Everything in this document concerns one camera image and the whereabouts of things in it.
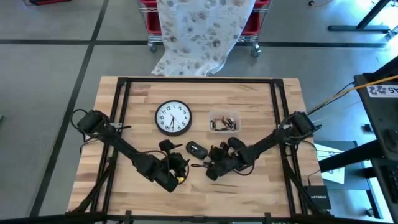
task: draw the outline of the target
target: table leg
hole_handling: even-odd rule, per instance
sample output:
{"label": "table leg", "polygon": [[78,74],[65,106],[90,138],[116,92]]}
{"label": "table leg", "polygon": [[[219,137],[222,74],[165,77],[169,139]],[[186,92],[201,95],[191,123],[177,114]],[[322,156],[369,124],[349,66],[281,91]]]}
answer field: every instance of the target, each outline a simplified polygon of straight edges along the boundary
{"label": "table leg", "polygon": [[354,149],[339,153],[335,156],[331,156],[327,159],[319,161],[319,167],[321,172],[327,172],[334,170],[355,162],[361,162],[366,159],[371,159],[381,156],[381,149],[379,142],[373,140],[362,146],[358,146]]}
{"label": "table leg", "polygon": [[329,31],[379,31],[384,34],[390,31],[386,25],[368,25],[372,19],[379,14],[379,12],[390,2],[390,0],[380,0],[370,12],[359,22],[356,26],[347,25],[331,25],[328,26]]}

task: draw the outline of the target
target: wooden table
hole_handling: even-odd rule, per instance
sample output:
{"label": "wooden table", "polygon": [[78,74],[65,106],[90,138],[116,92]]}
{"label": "wooden table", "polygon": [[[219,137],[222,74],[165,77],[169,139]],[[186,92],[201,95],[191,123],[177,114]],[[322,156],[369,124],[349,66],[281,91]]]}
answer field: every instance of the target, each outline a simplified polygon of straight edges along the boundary
{"label": "wooden table", "polygon": [[[101,79],[94,106],[96,110],[110,114],[117,80],[117,77]],[[283,81],[290,112],[305,111],[299,80],[285,78]],[[282,114],[278,91],[277,96]],[[192,111],[192,127],[181,136],[164,136],[154,123],[157,107],[167,100],[181,100]],[[209,149],[211,145],[218,146],[231,136],[209,132],[208,117],[212,110],[239,111],[242,126],[235,136],[246,144],[257,142],[275,129],[268,84],[148,82],[133,83],[131,86],[124,125],[132,128],[125,129],[122,137],[140,151],[159,150],[158,143],[170,139],[174,144],[184,144],[176,152],[181,152],[191,162],[201,163],[186,152],[187,142],[195,141]],[[84,147],[69,210],[75,208],[94,186],[102,148],[100,142]],[[314,148],[306,143],[299,145],[298,160],[302,179],[306,182],[309,174],[319,170]],[[249,176],[230,172],[213,182],[205,172],[204,168],[191,167],[187,181],[174,192],[168,193],[155,182],[151,183],[138,174],[131,161],[120,154],[108,214],[124,215],[126,210],[131,210],[134,215],[152,216],[263,217],[264,212],[269,212],[272,217],[290,217],[278,146],[261,154]],[[323,184],[319,173],[311,176],[311,183]],[[300,211],[298,193],[292,186],[296,210]]]}

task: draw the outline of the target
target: yellow cable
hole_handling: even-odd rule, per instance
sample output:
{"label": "yellow cable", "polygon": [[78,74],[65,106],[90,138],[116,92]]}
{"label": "yellow cable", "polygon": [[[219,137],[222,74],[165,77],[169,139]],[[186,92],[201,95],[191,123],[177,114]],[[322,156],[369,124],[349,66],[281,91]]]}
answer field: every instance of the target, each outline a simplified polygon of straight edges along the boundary
{"label": "yellow cable", "polygon": [[316,110],[317,108],[319,108],[319,107],[321,107],[321,106],[323,106],[323,105],[329,103],[330,101],[334,100],[335,98],[337,98],[337,97],[339,97],[339,96],[341,96],[341,95],[344,95],[344,94],[346,94],[346,93],[349,93],[349,92],[351,92],[351,91],[353,91],[353,90],[357,90],[357,89],[360,89],[360,88],[364,88],[364,87],[367,87],[367,86],[369,86],[369,85],[375,85],[375,84],[378,84],[378,83],[386,82],[386,81],[389,81],[389,80],[393,80],[393,79],[395,79],[395,78],[398,78],[398,75],[394,75],[394,76],[391,76],[391,77],[388,77],[388,78],[382,78],[382,79],[377,80],[377,81],[374,81],[374,82],[370,82],[370,83],[367,83],[367,84],[363,84],[363,85],[359,85],[359,86],[356,86],[356,87],[353,87],[353,88],[349,88],[348,90],[341,91],[340,93],[334,95],[333,97],[331,97],[331,98],[325,100],[323,103],[320,103],[318,106],[312,108],[308,113],[311,113],[312,111],[314,111],[314,110]]}

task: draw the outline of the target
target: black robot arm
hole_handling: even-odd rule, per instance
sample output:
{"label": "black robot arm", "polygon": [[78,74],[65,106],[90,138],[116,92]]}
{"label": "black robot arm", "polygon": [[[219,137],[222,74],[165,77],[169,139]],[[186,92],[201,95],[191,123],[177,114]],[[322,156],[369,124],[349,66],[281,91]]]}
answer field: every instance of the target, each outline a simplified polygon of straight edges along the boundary
{"label": "black robot arm", "polygon": [[206,175],[211,180],[216,180],[233,170],[241,171],[254,164],[261,153],[278,145],[296,145],[305,138],[311,136],[321,126],[314,126],[304,112],[294,112],[281,122],[279,127],[252,146],[246,146],[239,139],[232,137],[228,139],[229,147],[234,153],[224,156],[223,159],[215,161],[209,166]]}
{"label": "black robot arm", "polygon": [[177,187],[178,179],[169,171],[169,167],[165,166],[164,161],[153,155],[139,152],[132,147],[120,137],[116,128],[110,125],[109,118],[102,112],[89,111],[77,123],[77,128],[84,134],[113,146],[131,160],[138,173],[151,182],[156,181],[168,192],[172,192]]}

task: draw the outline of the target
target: clock face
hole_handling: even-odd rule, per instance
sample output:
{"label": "clock face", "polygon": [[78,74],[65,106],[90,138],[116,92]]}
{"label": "clock face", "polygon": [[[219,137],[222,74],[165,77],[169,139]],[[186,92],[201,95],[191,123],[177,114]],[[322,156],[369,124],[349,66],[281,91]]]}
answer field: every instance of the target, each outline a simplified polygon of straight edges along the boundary
{"label": "clock face", "polygon": [[155,113],[159,131],[167,136],[179,136],[188,131],[192,123],[189,107],[178,100],[170,100],[159,106]]}

